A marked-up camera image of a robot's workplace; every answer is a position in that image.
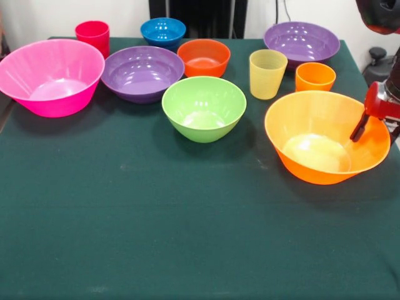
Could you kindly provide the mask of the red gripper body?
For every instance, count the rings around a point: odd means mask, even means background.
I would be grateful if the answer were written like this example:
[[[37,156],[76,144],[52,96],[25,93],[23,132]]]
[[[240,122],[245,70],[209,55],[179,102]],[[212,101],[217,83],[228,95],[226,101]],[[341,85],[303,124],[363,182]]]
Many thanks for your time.
[[[373,82],[364,102],[368,116],[378,119],[399,120],[399,100],[387,89],[386,82]]]

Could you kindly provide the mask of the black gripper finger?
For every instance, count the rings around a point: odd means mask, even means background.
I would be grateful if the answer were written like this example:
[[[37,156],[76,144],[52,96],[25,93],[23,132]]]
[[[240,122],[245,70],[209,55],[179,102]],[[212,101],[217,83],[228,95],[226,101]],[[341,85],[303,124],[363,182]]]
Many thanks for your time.
[[[365,131],[366,124],[368,123],[369,115],[363,112],[359,122],[357,123],[354,131],[350,135],[350,140],[354,143],[358,142]]]

